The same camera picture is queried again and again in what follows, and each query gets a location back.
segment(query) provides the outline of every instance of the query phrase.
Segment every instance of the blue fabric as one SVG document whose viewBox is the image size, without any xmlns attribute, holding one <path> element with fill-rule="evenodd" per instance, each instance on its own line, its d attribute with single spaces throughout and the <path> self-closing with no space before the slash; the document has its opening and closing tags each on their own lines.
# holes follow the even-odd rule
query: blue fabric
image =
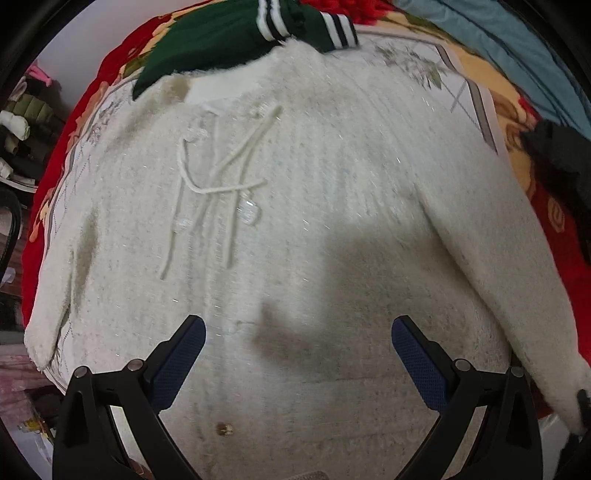
<svg viewBox="0 0 591 480">
<path fill-rule="evenodd" d="M 566 65 L 495 0 L 393 0 L 477 51 L 521 90 L 539 114 L 591 140 L 591 103 Z"/>
</svg>

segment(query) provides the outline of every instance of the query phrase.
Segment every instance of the pink fabric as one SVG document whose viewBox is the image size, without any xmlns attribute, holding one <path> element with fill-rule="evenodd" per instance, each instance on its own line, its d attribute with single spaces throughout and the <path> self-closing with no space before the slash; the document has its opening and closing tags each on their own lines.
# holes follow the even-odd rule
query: pink fabric
<svg viewBox="0 0 591 480">
<path fill-rule="evenodd" d="M 33 62 L 33 65 L 27 69 L 27 75 L 34 79 L 41 80 L 47 87 L 51 86 L 52 79 L 48 77 L 47 73 L 37 66 L 37 61 Z"/>
<path fill-rule="evenodd" d="M 25 390 L 45 387 L 51 382 L 26 355 L 0 355 L 0 417 L 7 428 L 16 427 L 32 416 Z"/>
</svg>

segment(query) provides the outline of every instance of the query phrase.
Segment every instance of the white drawstring cord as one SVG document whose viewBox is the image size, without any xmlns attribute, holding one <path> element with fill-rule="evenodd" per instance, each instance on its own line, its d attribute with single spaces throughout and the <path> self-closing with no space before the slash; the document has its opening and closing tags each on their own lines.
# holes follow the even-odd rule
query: white drawstring cord
<svg viewBox="0 0 591 480">
<path fill-rule="evenodd" d="M 177 215 L 178 210 L 180 208 L 180 199 L 181 194 L 183 191 L 183 183 L 187 184 L 187 187 L 198 194 L 205 195 L 206 197 L 201 202 L 201 205 L 197 208 L 194 218 L 191 220 L 192 229 L 200 222 L 203 218 L 203 215 L 207 209 L 207 204 L 209 198 L 207 197 L 209 194 L 212 193 L 224 193 L 224 192 L 233 192 L 232 198 L 230 200 L 230 210 L 228 212 L 228 218 L 226 221 L 226 236 L 224 238 L 224 246 L 223 246 L 223 262 L 226 268 L 229 266 L 230 262 L 230 251 L 232 247 L 232 235 L 234 230 L 234 219 L 236 216 L 236 208 L 238 204 L 238 198 L 240 191 L 248 190 L 254 187 L 258 187 L 265 183 L 264 179 L 255 180 L 250 183 L 245 184 L 237 184 L 232 186 L 220 186 L 214 187 L 213 183 L 217 180 L 220 176 L 222 171 L 232 162 L 234 162 L 237 158 L 243 155 L 242 163 L 239 167 L 238 175 L 237 175 L 237 182 L 242 180 L 244 169 L 252 156 L 252 152 L 257 145 L 258 141 L 262 138 L 265 134 L 267 129 L 271 126 L 272 120 L 279 114 L 281 111 L 281 107 L 278 104 L 272 105 L 265 116 L 261 119 L 261 121 L 253 127 L 244 140 L 231 152 L 229 153 L 224 160 L 218 165 L 214 166 L 209 173 L 209 178 L 207 181 L 206 187 L 198 187 L 192 181 L 191 177 L 189 176 L 189 172 L 187 169 L 187 151 L 186 151 L 186 143 L 187 138 L 185 136 L 181 137 L 178 141 L 177 146 L 177 165 L 179 170 L 179 177 L 177 183 L 177 193 L 173 204 L 172 209 L 172 219 L 171 219 L 171 226 L 168 235 L 168 244 L 167 244 L 167 252 L 166 255 L 162 258 L 162 263 L 160 265 L 160 269 L 158 271 L 158 276 L 161 280 L 164 279 L 166 272 L 168 270 L 168 266 L 170 265 L 170 261 L 172 259 L 172 252 L 174 247 L 174 237 L 176 235 L 176 222 L 177 222 Z M 214 130 L 216 129 L 217 122 L 214 123 Z M 214 162 L 216 160 L 216 149 L 215 149 L 215 138 L 214 140 Z"/>
<path fill-rule="evenodd" d="M 173 253 L 174 236 L 176 234 L 176 232 L 174 231 L 174 223 L 176 222 L 178 209 L 180 207 L 182 192 L 183 192 L 183 178 L 179 176 L 178 180 L 177 180 L 177 196 L 174 199 L 173 211 L 171 214 L 172 221 L 171 221 L 171 225 L 170 225 L 170 230 L 168 232 L 166 255 L 162 257 L 162 262 L 160 263 L 160 269 L 158 270 L 158 278 L 160 278 L 160 280 L 164 279 L 164 277 L 166 275 L 166 271 L 168 269 L 168 266 L 170 265 L 170 260 L 171 260 L 172 253 Z"/>
<path fill-rule="evenodd" d="M 247 152 L 245 153 L 245 155 L 243 157 L 242 164 L 240 165 L 240 168 L 238 169 L 238 175 L 236 175 L 236 181 L 242 181 L 242 177 L 244 175 L 244 170 L 246 168 L 246 165 L 248 164 L 248 161 L 252 157 L 252 153 L 254 152 L 254 149 L 255 149 L 257 143 L 260 141 L 262 136 L 266 133 L 268 128 L 271 126 L 273 120 L 277 117 L 277 115 L 279 115 L 280 111 L 281 111 L 281 106 L 279 104 L 274 104 L 269 108 L 269 110 L 267 111 L 267 113 L 265 114 L 263 119 L 261 120 L 261 123 L 259 124 L 259 128 L 252 139 L 250 147 L 248 148 Z M 232 240 L 233 240 L 233 236 L 234 236 L 234 228 L 235 228 L 235 223 L 236 223 L 236 209 L 238 208 L 239 195 L 240 195 L 240 191 L 234 190 L 234 193 L 232 193 L 232 198 L 230 199 L 230 202 L 229 202 L 230 208 L 228 210 L 228 218 L 226 220 L 226 235 L 224 237 L 224 244 L 223 244 L 223 251 L 222 251 L 222 259 L 223 259 L 224 266 L 226 268 L 229 268 L 229 266 L 230 266 L 230 256 L 232 253 Z"/>
</svg>

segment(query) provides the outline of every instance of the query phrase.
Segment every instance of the blue gripper pad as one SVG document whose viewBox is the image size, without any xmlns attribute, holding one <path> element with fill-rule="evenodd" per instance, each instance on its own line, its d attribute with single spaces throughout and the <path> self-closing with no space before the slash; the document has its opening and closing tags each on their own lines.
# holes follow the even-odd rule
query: blue gripper pad
<svg viewBox="0 0 591 480">
<path fill-rule="evenodd" d="M 189 327 L 180 338 L 176 338 L 177 334 L 175 334 L 169 340 L 176 345 L 173 346 L 152 381 L 150 405 L 157 414 L 173 404 L 205 344 L 205 322 L 197 316 L 190 316 L 185 322 L 190 322 Z"/>
<path fill-rule="evenodd" d="M 447 382 L 421 343 L 405 325 L 409 317 L 398 317 L 392 324 L 392 344 L 413 379 L 425 405 L 441 413 L 448 402 Z"/>
</svg>

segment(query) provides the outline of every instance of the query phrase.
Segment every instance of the folded clothes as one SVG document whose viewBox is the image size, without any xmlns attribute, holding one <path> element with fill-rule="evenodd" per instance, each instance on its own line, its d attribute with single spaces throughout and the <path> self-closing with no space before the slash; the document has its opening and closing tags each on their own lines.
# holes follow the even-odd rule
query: folded clothes
<svg viewBox="0 0 591 480">
<path fill-rule="evenodd" d="M 8 128 L 8 131 L 14 134 L 19 140 L 29 138 L 31 129 L 27 120 L 21 116 L 2 110 L 0 112 L 0 125 Z"/>
<path fill-rule="evenodd" d="M 319 12 L 294 0 L 227 0 L 192 11 L 170 28 L 147 58 L 133 98 L 165 75 L 235 67 L 292 36 L 322 53 L 358 44 L 353 22 L 345 15 Z"/>
</svg>

